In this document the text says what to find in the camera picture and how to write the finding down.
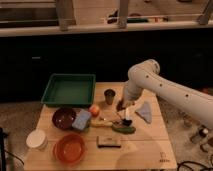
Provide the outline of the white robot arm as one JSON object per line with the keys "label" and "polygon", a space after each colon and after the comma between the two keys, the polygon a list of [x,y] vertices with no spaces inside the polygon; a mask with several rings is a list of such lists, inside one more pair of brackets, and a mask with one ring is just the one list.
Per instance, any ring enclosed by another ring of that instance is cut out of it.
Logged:
{"label": "white robot arm", "polygon": [[213,96],[164,79],[159,72],[160,65],[154,59],[132,66],[123,87],[122,107],[132,105],[147,89],[213,130]]}

